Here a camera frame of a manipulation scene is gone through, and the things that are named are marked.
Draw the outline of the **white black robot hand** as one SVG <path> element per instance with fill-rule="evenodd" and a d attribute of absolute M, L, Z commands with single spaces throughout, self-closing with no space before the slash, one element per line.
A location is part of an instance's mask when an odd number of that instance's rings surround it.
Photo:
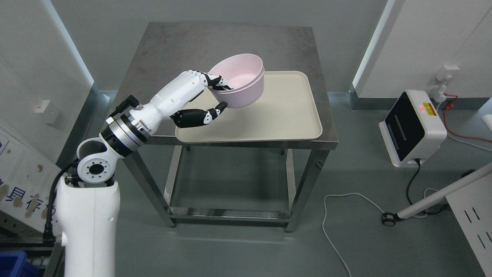
<path fill-rule="evenodd" d="M 207 125 L 223 113 L 227 102 L 220 102 L 216 107 L 206 110 L 184 109 L 206 87 L 225 91 L 233 89 L 232 84 L 220 75 L 195 70 L 184 71 L 164 86 L 150 102 L 130 110 L 128 118 L 146 136 L 155 134 L 164 120 L 174 121 L 178 128 Z"/>

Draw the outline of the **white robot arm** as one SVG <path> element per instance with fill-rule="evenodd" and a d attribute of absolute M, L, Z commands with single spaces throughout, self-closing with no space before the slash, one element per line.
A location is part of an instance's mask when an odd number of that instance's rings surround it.
<path fill-rule="evenodd" d="M 53 216 L 65 247 L 66 277 L 114 277 L 116 225 L 121 204 L 114 171 L 118 160 L 137 151 L 148 139 L 125 109 L 139 106 L 128 96 L 109 115 L 97 137 L 84 140 L 76 158 L 55 178 L 48 200 L 43 238 L 54 239 Z"/>

